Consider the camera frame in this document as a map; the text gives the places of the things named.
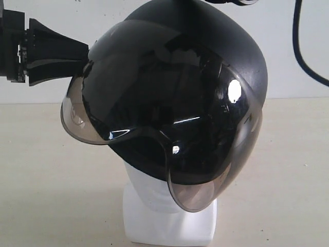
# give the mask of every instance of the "table surface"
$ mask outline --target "table surface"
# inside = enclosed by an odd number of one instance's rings
[[[120,157],[63,130],[59,104],[0,105],[0,246],[116,247]],[[255,149],[219,197],[213,247],[327,247],[329,98],[267,100]]]

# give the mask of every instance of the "wall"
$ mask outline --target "wall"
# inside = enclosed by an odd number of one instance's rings
[[[26,12],[52,30],[89,45],[147,0],[5,0],[5,8]],[[245,28],[262,49],[268,65],[268,98],[325,97],[329,88],[313,81],[298,66],[291,35],[295,0],[259,0],[248,7],[217,7]],[[317,72],[329,78],[327,0],[304,0],[302,52]],[[0,103],[61,102],[69,79],[34,87],[0,80]]]

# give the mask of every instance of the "white mannequin head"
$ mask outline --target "white mannequin head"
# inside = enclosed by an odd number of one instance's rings
[[[124,164],[133,187],[146,207],[158,213],[175,214],[182,211],[172,198],[166,182],[137,170],[127,162]]]

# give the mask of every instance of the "helmet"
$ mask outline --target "helmet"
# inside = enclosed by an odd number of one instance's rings
[[[109,145],[198,212],[248,159],[266,91],[262,52],[232,19],[199,0],[152,0],[91,48],[61,119],[71,136]]]

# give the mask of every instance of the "tinted visor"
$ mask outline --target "tinted visor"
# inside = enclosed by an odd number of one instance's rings
[[[88,58],[63,100],[65,130],[85,143],[113,145],[152,128],[171,144],[149,132],[163,150],[136,138],[129,154],[124,142],[118,153],[146,174],[152,175],[150,167],[163,170],[161,179],[184,210],[207,207],[238,174],[257,138],[262,110],[250,86],[190,37],[143,21],[113,27]],[[137,155],[148,166],[134,164]]]

